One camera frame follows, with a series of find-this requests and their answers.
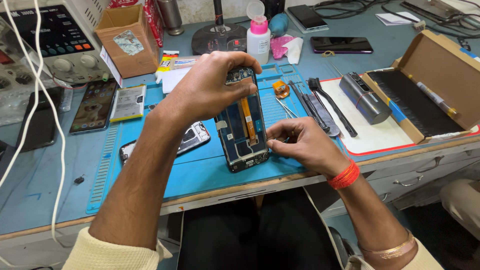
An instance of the drawer handle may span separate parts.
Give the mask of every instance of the drawer handle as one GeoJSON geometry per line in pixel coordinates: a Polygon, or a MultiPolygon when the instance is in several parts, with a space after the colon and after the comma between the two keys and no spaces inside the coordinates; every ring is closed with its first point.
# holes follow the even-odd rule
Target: drawer handle
{"type": "Polygon", "coordinates": [[[418,184],[420,183],[420,180],[422,179],[423,175],[420,175],[419,177],[417,177],[417,182],[416,183],[413,183],[413,184],[402,184],[399,180],[395,180],[395,182],[393,182],[394,184],[400,184],[402,186],[411,186],[411,185],[415,185],[415,184],[418,184]]]}
{"type": "Polygon", "coordinates": [[[385,201],[385,200],[387,199],[387,196],[390,195],[390,194],[391,194],[390,192],[385,193],[385,196],[384,196],[384,198],[382,199],[382,201],[385,201]]]}
{"type": "Polygon", "coordinates": [[[438,156],[438,157],[435,157],[435,165],[431,166],[431,167],[428,167],[428,168],[425,168],[425,169],[422,169],[422,170],[418,170],[416,172],[426,172],[426,171],[429,171],[429,170],[433,170],[435,168],[438,167],[438,164],[440,164],[440,161],[444,158],[445,156],[438,156]]]}

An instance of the orange flex cable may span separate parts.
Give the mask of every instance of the orange flex cable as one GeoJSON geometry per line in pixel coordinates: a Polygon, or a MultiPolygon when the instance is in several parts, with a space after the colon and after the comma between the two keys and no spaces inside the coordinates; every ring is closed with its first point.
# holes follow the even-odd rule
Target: orange flex cable
{"type": "Polygon", "coordinates": [[[257,144],[257,138],[255,137],[255,128],[253,127],[252,115],[250,114],[250,107],[248,107],[247,98],[242,98],[241,107],[243,114],[245,115],[245,122],[247,123],[248,135],[250,136],[250,146],[257,144]]]}

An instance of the gold bangle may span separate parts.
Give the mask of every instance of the gold bangle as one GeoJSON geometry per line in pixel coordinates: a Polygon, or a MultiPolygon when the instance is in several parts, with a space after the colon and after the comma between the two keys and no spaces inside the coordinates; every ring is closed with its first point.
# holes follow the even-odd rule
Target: gold bangle
{"type": "Polygon", "coordinates": [[[360,250],[363,253],[363,256],[365,259],[367,258],[382,258],[382,259],[392,259],[396,257],[400,257],[403,254],[407,253],[408,251],[412,250],[415,247],[415,238],[413,237],[413,234],[410,230],[405,228],[408,232],[408,239],[405,241],[403,244],[390,248],[387,250],[382,250],[382,251],[369,251],[361,248],[359,245],[360,250]]]}

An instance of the smartphone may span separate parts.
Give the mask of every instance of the smartphone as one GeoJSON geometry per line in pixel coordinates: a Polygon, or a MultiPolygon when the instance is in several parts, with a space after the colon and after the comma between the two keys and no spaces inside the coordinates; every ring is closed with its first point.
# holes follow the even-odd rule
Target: smartphone
{"type": "Polygon", "coordinates": [[[320,15],[307,5],[294,6],[287,9],[306,30],[314,30],[327,26],[327,23],[320,18],[320,15]]]}
{"type": "Polygon", "coordinates": [[[70,127],[70,134],[78,135],[108,128],[117,81],[95,81],[87,85],[84,98],[70,127]]]}
{"type": "MultiPolygon", "coordinates": [[[[183,135],[183,139],[177,150],[177,156],[208,143],[210,138],[210,134],[201,121],[193,123],[183,135]]],[[[137,140],[134,140],[120,147],[120,160],[122,165],[125,165],[136,144],[137,140]]]]}
{"type": "MultiPolygon", "coordinates": [[[[226,85],[255,83],[251,67],[227,73],[226,85]]],[[[268,160],[270,152],[258,92],[237,100],[214,118],[228,169],[240,172],[268,160]]]]}
{"type": "Polygon", "coordinates": [[[311,37],[314,53],[373,53],[366,37],[311,37]]]}
{"type": "MultiPolygon", "coordinates": [[[[53,101],[55,110],[57,114],[59,113],[60,104],[63,96],[63,88],[55,87],[47,89],[48,95],[53,101]]],[[[18,134],[16,146],[19,147],[20,141],[22,140],[22,135],[24,133],[25,122],[28,115],[33,109],[35,103],[35,93],[30,95],[28,101],[27,110],[25,112],[24,120],[22,122],[22,127],[20,128],[20,133],[18,134]]],[[[25,137],[24,146],[22,147],[21,152],[27,152],[37,148],[42,148],[45,146],[50,146],[55,143],[55,134],[57,133],[57,125],[55,124],[55,118],[53,115],[52,107],[47,99],[47,96],[43,91],[38,92],[38,105],[33,113],[32,119],[30,119],[30,124],[28,125],[27,135],[25,137]]]]}

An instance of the blue tray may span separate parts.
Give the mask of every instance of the blue tray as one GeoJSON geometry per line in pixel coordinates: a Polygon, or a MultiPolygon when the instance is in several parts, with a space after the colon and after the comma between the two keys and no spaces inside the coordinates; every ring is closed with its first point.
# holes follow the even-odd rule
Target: blue tray
{"type": "MultiPolygon", "coordinates": [[[[304,84],[305,81],[298,73],[295,65],[267,64],[263,65],[262,68],[262,74],[257,75],[257,84],[265,127],[268,128],[273,123],[286,117],[285,110],[275,99],[272,88],[273,83],[278,80],[288,83],[291,80],[304,93],[310,93],[310,90],[304,84]]],[[[157,85],[155,82],[148,83],[144,114],[146,115],[150,111],[147,105],[158,103],[163,97],[161,84],[157,85]]],[[[282,102],[299,117],[307,116],[305,109],[293,90],[282,102]]],[[[100,205],[107,196],[108,190],[110,190],[121,170],[119,148],[139,137],[144,121],[145,116],[111,123],[87,205],[87,214],[98,212],[100,205]]],[[[231,173],[226,165],[214,120],[204,121],[204,125],[212,139],[204,146],[175,159],[165,190],[165,201],[229,186],[274,179],[306,170],[294,159],[272,154],[270,159],[263,164],[239,173],[231,173]]]]}

